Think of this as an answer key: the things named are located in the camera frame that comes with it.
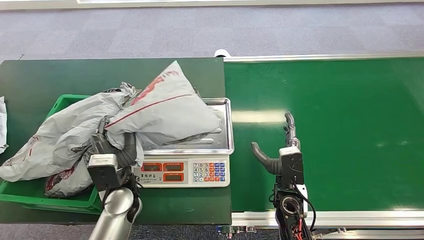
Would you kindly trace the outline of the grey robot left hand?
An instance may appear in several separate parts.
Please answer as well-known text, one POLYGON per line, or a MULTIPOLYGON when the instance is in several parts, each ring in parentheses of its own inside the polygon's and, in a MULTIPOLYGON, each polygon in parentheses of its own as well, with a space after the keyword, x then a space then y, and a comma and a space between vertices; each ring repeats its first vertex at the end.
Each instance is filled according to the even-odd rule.
POLYGON ((100 120, 96 132, 91 136, 90 142, 94 154, 113 154, 116 156, 117 167, 125 168, 134 166, 137 158, 137 146, 135 133, 124 133, 124 144, 122 149, 113 146, 107 139, 105 125, 107 119, 100 120))

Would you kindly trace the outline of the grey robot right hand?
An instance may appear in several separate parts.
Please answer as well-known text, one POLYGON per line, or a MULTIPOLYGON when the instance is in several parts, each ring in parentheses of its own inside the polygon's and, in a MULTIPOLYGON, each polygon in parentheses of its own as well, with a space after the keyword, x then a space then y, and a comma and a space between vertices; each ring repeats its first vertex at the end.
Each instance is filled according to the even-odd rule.
POLYGON ((300 140, 297 138, 295 120, 291 112, 284 114, 286 125, 285 147, 278 150, 279 158, 270 158, 261 151, 256 142, 251 143, 253 154, 262 166, 272 175, 302 178, 304 174, 303 155, 301 153, 300 140))

